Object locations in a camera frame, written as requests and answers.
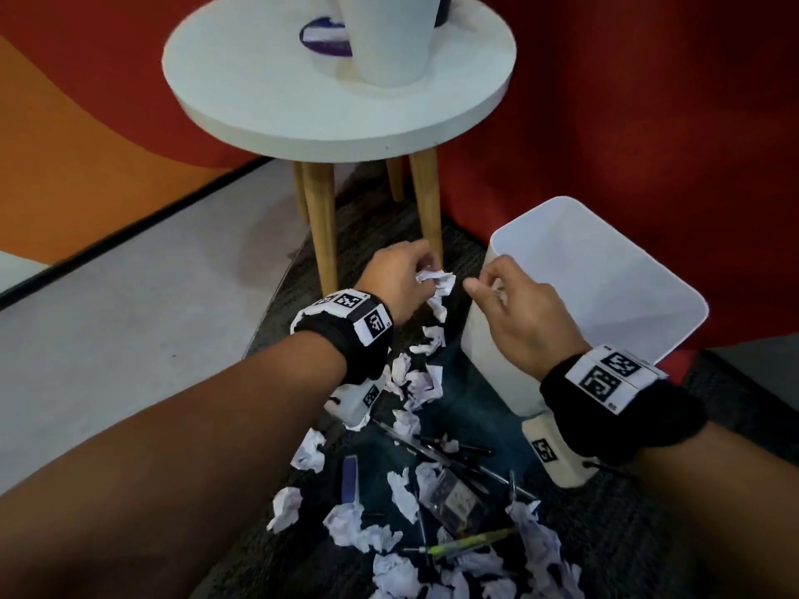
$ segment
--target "table leg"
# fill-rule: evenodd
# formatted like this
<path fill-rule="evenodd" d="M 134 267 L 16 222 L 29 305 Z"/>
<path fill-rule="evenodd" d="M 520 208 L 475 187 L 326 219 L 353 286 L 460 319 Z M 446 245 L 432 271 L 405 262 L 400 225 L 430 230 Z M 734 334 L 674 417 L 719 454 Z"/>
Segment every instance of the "table leg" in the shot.
<path fill-rule="evenodd" d="M 439 162 L 435 147 L 410 155 L 416 207 L 422 223 L 422 235 L 430 242 L 444 263 L 444 245 L 441 241 L 441 204 L 439 201 Z"/>
<path fill-rule="evenodd" d="M 392 198 L 396 202 L 401 202 L 405 199 L 402 184 L 402 157 L 389 157 L 386 160 L 386 168 L 388 168 L 388 184 L 392 188 Z"/>
<path fill-rule="evenodd" d="M 332 163 L 303 162 L 303 182 L 322 295 L 338 289 L 335 270 L 335 180 Z"/>
<path fill-rule="evenodd" d="M 297 197 L 297 209 L 300 211 L 300 218 L 308 224 L 308 203 L 305 201 L 305 181 L 302 177 L 302 162 L 292 162 L 294 170 L 294 190 Z"/>

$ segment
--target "left hand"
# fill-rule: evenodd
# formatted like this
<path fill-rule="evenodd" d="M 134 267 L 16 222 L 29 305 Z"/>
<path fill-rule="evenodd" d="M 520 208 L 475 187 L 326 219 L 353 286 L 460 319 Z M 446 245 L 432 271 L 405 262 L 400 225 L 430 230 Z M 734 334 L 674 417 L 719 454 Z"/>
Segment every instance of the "left hand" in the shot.
<path fill-rule="evenodd" d="M 375 252 L 355 290 L 375 294 L 388 307 L 394 323 L 400 325 L 435 294 L 434 281 L 419 283 L 416 273 L 440 268 L 441 261 L 427 240 L 395 243 Z"/>

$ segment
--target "red painted shape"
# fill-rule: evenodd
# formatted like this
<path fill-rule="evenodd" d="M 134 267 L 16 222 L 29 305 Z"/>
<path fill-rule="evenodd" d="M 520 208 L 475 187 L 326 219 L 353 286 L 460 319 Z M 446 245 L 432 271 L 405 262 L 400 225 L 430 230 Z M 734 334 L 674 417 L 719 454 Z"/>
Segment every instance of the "red painted shape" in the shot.
<path fill-rule="evenodd" d="M 442 207 L 482 240 L 583 201 L 702 292 L 714 347 L 799 332 L 799 0 L 484 0 L 519 56 L 439 147 Z"/>
<path fill-rule="evenodd" d="M 210 0 L 0 0 L 0 34 L 88 113 L 148 151 L 207 168 L 253 154 L 197 128 L 161 74 L 167 37 Z"/>

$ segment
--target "right forearm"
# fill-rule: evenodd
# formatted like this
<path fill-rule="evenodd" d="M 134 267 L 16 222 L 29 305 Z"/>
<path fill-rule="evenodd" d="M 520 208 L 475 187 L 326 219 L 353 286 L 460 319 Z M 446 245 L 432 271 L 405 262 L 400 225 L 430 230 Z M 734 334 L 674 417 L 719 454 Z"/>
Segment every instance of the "right forearm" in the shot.
<path fill-rule="evenodd" d="M 761 597 L 799 597 L 799 469 L 713 423 L 635 463 L 723 577 Z"/>

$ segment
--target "trash can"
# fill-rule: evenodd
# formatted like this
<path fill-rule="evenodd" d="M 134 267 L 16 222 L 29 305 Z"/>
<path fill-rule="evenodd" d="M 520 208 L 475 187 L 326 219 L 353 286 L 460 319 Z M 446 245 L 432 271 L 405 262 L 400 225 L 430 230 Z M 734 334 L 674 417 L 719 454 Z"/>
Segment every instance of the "trash can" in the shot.
<path fill-rule="evenodd" d="M 611 344 L 657 363 L 707 318 L 699 292 L 570 197 L 545 201 L 497 229 L 485 262 L 503 254 L 554 286 L 592 346 Z M 461 348 L 518 416 L 546 409 L 538 381 L 503 357 L 474 303 Z"/>

